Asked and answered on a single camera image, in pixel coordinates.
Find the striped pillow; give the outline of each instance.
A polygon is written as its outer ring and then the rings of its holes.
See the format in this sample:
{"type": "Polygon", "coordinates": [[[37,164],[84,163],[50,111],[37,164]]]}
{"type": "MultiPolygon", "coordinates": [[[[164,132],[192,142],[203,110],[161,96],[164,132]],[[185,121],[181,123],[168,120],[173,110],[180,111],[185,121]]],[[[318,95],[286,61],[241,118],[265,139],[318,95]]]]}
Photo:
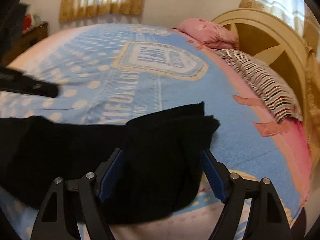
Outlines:
{"type": "Polygon", "coordinates": [[[264,102],[279,122],[294,117],[302,122],[302,112],[292,88],[261,60],[235,49],[214,49],[264,102]]]}

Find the wooden dresser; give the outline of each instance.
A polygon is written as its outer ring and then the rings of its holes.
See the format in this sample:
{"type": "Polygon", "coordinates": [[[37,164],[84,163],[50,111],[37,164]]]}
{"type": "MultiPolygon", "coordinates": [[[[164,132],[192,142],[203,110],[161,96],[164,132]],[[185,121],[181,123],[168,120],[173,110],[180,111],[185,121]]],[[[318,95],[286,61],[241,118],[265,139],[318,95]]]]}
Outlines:
{"type": "Polygon", "coordinates": [[[0,65],[6,67],[17,56],[46,37],[48,37],[48,23],[42,22],[39,26],[34,27],[18,38],[17,42],[12,46],[12,49],[2,57],[0,65]]]}

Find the headboard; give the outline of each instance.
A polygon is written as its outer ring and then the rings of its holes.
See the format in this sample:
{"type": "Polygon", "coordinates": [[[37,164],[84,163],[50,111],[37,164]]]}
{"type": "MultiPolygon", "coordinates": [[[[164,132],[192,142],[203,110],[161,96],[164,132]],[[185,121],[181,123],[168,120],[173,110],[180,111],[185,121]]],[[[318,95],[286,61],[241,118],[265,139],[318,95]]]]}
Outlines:
{"type": "Polygon", "coordinates": [[[252,8],[228,11],[214,20],[239,37],[240,50],[264,61],[286,80],[305,114],[307,44],[277,17],[252,8]]]}

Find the white wall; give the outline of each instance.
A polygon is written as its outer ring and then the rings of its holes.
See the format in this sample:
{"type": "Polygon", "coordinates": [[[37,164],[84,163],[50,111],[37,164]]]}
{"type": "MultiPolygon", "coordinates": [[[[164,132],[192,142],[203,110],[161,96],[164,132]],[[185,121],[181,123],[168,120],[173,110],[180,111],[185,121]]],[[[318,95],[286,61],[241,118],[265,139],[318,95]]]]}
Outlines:
{"type": "Polygon", "coordinates": [[[60,24],[58,19],[61,0],[21,1],[31,4],[29,10],[31,14],[37,13],[42,20],[49,22],[50,34],[67,28],[108,22],[175,28],[181,21],[191,17],[211,20],[222,12],[237,8],[240,3],[240,0],[145,0],[143,13],[140,16],[106,14],[60,24]]]}

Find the black garment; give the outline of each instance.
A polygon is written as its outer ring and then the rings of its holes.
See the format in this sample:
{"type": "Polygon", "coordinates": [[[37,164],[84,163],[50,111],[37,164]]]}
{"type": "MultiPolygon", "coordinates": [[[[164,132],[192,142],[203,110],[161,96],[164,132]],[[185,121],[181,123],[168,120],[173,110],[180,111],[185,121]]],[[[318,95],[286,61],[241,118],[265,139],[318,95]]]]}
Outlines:
{"type": "Polygon", "coordinates": [[[121,148],[123,172],[101,203],[107,223],[160,219],[195,198],[202,174],[199,153],[210,147],[218,127],[216,119],[204,116],[204,103],[148,114],[123,126],[3,118],[0,185],[39,208],[54,178],[78,179],[121,148]]]}

